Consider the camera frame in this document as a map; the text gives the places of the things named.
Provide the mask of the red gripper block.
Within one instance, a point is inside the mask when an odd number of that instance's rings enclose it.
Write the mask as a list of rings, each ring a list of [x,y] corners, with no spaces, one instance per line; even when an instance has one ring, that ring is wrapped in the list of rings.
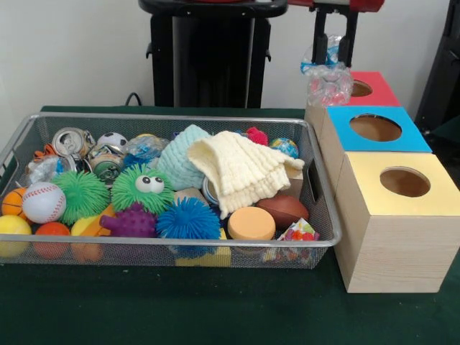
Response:
[[[338,61],[350,68],[352,63],[354,42],[357,31],[358,12],[378,12],[385,0],[290,0],[291,5],[313,8],[319,5],[345,6],[352,11],[340,11],[346,17],[346,33],[339,42]],[[314,51],[323,52],[327,49],[328,36],[325,33],[327,12],[322,8],[316,9],[314,28]]]

